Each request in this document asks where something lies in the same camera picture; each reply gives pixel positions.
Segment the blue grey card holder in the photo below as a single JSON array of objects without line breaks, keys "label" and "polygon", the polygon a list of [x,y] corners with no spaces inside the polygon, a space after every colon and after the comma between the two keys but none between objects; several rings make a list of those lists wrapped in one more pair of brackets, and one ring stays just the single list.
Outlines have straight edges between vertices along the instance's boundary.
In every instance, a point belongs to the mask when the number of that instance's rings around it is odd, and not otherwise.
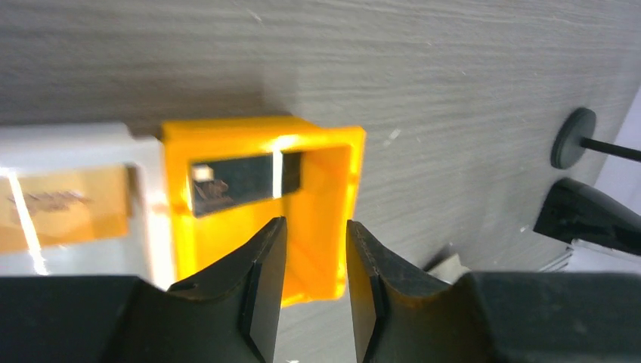
[{"label": "blue grey card holder", "polygon": [[471,271],[470,268],[462,264],[457,253],[439,254],[432,258],[423,270],[447,284],[455,283],[460,277]]}]

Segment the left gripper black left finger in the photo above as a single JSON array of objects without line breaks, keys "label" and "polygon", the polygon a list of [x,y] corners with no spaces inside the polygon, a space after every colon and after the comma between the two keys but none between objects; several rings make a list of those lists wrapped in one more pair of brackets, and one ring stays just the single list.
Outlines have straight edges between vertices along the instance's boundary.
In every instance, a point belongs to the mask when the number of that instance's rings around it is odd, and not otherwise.
[{"label": "left gripper black left finger", "polygon": [[287,225],[161,290],[140,277],[1,280],[3,362],[271,362]]}]

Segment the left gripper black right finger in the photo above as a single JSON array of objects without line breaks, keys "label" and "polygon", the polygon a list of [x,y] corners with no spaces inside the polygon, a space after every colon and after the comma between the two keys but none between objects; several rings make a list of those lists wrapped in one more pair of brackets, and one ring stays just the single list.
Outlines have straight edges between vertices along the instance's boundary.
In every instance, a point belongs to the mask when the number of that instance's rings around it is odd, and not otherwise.
[{"label": "left gripper black right finger", "polygon": [[473,271],[452,284],[346,225],[359,362],[638,362],[640,278]]}]

